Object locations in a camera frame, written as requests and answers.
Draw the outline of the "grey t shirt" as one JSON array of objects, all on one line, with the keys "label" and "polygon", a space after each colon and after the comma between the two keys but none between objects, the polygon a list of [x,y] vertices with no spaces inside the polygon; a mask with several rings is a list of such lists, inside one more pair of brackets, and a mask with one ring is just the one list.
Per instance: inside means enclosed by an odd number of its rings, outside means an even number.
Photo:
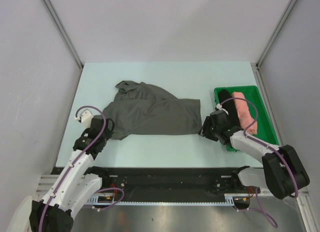
[{"label": "grey t shirt", "polygon": [[177,98],[153,84],[123,80],[103,114],[114,121],[112,139],[130,135],[193,135],[202,127],[201,102]]}]

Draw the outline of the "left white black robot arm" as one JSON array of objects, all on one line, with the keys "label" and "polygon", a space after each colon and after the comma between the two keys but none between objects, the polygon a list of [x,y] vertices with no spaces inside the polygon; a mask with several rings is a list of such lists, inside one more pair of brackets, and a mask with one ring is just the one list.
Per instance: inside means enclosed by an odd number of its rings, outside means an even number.
[{"label": "left white black robot arm", "polygon": [[94,116],[75,141],[67,165],[40,201],[32,201],[33,232],[69,232],[78,212],[96,191],[105,192],[112,180],[107,169],[93,162],[112,137],[112,119]]}]

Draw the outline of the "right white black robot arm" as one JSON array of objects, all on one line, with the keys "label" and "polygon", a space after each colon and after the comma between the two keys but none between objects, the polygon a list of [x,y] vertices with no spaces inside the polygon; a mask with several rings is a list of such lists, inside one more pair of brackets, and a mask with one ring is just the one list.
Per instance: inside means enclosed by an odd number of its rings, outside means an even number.
[{"label": "right white black robot arm", "polygon": [[230,180],[231,188],[237,193],[252,186],[267,189],[282,200],[286,197],[296,198],[299,190],[310,184],[310,178],[292,146],[270,144],[245,134],[240,126],[231,123],[223,110],[216,110],[207,116],[198,134],[245,152],[262,164],[261,168],[239,169],[237,176]]}]

